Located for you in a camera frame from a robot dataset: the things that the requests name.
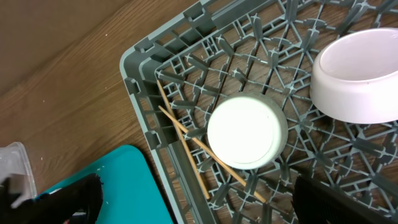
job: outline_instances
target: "chopstick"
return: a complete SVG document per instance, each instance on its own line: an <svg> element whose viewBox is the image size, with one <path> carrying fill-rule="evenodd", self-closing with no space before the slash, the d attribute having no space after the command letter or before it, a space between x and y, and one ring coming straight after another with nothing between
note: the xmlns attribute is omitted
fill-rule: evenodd
<svg viewBox="0 0 398 224"><path fill-rule="evenodd" d="M179 129L181 129L183 132L187 133L188 129L186 127L184 127L181 123L179 123L179 121L177 121L171 114L169 114L163 107L159 106L159 109L166 114L166 116L168 116L174 123L174 125L176 125ZM209 154L209 156L211 156L216 162L218 162L219 165L221 165L222 167L224 167L225 170L227 170L227 172L229 172L236 180L239 181L239 183L241 183L243 186L246 186L246 181L244 181L244 179L242 177L240 177L234 170L232 170L232 168L230 168L228 165L226 165L223 161L221 161L216 154L214 154L214 152L209 149L206 144L204 144L203 142L201 142L199 139L197 138L192 138L193 141L195 141L203 150L205 150L205 152L207 152L207 154ZM262 203L266 203L267 200L261 196L261 194L257 191L254 192L254 196L256 198L258 198L260 200L260 202Z"/></svg>
<svg viewBox="0 0 398 224"><path fill-rule="evenodd" d="M163 87L162 87L162 84L160 83L159 80L157 81L157 86L159 87L160 94L162 95L163 101L164 101L164 103L166 104L166 108L167 108L167 110L169 111L168 114L169 114L171 117L175 118L173 109L172 109L172 107L170 106L169 100L167 99L166 93L164 92ZM185 152L187 153L189 162L191 163L191 166L192 166L192 169L193 169L193 171L194 171L194 173L195 173L195 176L197 177L197 179L198 179L198 181L199 181L200 188L201 188L203 194L205 195L205 198L206 198L206 199L210 199L209 192L207 191L206 185L205 185L205 183L204 183L204 181L203 181L203 179L202 179L202 177L201 177L201 175L200 175L200 173L199 173L199 171L198 171L197 164L196 164L196 162L193 160L193 157L192 157L191 151L189 150L188 144L187 144L187 142L185 141L185 138L184 138L184 136L183 136L183 134L182 134L182 132L181 132L181 129L178 128L179 122L175 119L175 121L173 120L173 124L174 124L175 129L177 130L177 135L178 135L178 137L180 138L180 140L181 140L181 142L182 142L182 145L184 146Z"/></svg>

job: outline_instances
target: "upside-down white cup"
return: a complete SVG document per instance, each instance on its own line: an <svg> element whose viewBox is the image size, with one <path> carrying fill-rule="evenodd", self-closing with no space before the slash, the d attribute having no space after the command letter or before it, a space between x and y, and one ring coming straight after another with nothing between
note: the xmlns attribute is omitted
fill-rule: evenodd
<svg viewBox="0 0 398 224"><path fill-rule="evenodd" d="M316 57L313 104L350 123L398 119L398 29L369 29L344 36Z"/></svg>
<svg viewBox="0 0 398 224"><path fill-rule="evenodd" d="M287 141L285 114L260 93L234 93L216 107L207 128L210 147L225 164L255 169L273 161Z"/></svg>

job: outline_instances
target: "gray dish rack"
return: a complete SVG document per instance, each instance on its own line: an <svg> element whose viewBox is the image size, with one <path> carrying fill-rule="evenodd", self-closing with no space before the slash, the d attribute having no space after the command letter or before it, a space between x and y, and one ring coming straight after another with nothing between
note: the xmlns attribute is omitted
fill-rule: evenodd
<svg viewBox="0 0 398 224"><path fill-rule="evenodd" d="M398 27L397 6L397 0L202 0L127 50L121 75L177 221L298 223L290 200L301 174L398 221L398 180L391 172L397 164L398 122L344 123L322 114L309 98L311 67L320 50L386 21ZM185 139L210 201L172 123L158 109L164 102L156 79L179 121L191 129ZM260 169L238 170L246 187L189 142L192 137L206 141L211 112L237 91L268 95L289 124L279 158ZM255 190L268 202L255 199Z"/></svg>

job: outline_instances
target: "clear plastic container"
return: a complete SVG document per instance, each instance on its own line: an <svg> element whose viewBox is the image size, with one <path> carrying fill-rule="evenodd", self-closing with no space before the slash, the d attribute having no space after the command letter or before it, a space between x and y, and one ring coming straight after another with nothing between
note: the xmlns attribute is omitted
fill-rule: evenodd
<svg viewBox="0 0 398 224"><path fill-rule="evenodd" d="M7 147L0 147L0 183L10 176L18 178L21 196L12 204L18 206L21 202L37 196L35 180L25 147L20 142L14 142Z"/></svg>

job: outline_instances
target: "wooden surface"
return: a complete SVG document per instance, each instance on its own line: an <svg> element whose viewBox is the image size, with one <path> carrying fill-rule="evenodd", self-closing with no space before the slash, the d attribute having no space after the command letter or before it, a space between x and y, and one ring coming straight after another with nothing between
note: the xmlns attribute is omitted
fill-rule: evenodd
<svg viewBox="0 0 398 224"><path fill-rule="evenodd" d="M129 1L0 1L0 95Z"/></svg>
<svg viewBox="0 0 398 224"><path fill-rule="evenodd" d="M0 146L25 145L38 193L122 144L149 156L119 61L194 2L132 1L0 97Z"/></svg>

